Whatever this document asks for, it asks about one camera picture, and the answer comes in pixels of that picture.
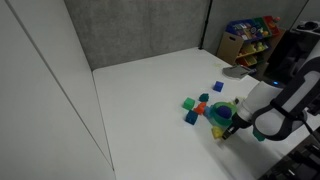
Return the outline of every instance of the white table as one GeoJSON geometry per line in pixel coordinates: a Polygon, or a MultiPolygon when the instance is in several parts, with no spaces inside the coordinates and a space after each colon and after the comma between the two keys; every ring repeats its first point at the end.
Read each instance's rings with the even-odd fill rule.
{"type": "Polygon", "coordinates": [[[302,127],[284,141],[260,143],[250,127],[219,141],[205,117],[186,123],[187,97],[209,93],[210,105],[246,96],[258,83],[225,78],[227,66],[193,48],[94,71],[117,180],[257,179],[307,137],[302,127]],[[224,82],[221,93],[211,89],[215,81],[224,82]]]}

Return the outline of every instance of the wooden shelf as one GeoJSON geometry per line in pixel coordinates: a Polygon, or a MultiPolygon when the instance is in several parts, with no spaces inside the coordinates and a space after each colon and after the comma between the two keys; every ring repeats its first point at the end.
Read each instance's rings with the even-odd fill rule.
{"type": "Polygon", "coordinates": [[[254,55],[254,54],[257,54],[257,53],[260,53],[260,52],[263,52],[265,50],[267,50],[268,48],[264,49],[264,50],[261,50],[261,51],[255,51],[255,52],[252,52],[252,53],[247,53],[247,54],[243,54],[241,56],[237,56],[236,59],[239,59],[239,58],[242,58],[242,57],[246,57],[246,56],[250,56],[250,55],[254,55]]]}

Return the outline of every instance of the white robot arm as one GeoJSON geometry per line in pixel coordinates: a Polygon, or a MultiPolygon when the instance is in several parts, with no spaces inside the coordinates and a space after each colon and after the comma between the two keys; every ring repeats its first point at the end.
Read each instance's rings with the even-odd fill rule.
{"type": "Polygon", "coordinates": [[[277,82],[260,82],[255,86],[248,98],[238,104],[233,123],[224,132],[223,139],[251,125],[256,132],[274,141],[287,138],[303,124],[311,131],[304,109],[319,94],[320,56],[314,56],[286,87],[277,82]]]}

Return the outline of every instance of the white wall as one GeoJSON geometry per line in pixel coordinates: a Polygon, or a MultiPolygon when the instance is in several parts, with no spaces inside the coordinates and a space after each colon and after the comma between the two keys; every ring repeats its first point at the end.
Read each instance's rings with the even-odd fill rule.
{"type": "Polygon", "coordinates": [[[114,180],[4,1],[0,24],[0,179],[114,180]]]}
{"type": "Polygon", "coordinates": [[[95,85],[63,0],[7,0],[112,165],[95,85]]]}
{"type": "Polygon", "coordinates": [[[320,1],[319,0],[309,0],[308,4],[302,10],[300,16],[293,25],[296,28],[300,21],[320,21],[320,1]]]}

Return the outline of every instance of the yellow block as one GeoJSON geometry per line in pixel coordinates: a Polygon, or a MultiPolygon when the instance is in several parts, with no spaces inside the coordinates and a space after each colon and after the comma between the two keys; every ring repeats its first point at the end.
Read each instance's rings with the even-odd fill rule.
{"type": "Polygon", "coordinates": [[[223,135],[223,130],[218,126],[213,126],[211,131],[214,139],[221,138],[223,135]]]}

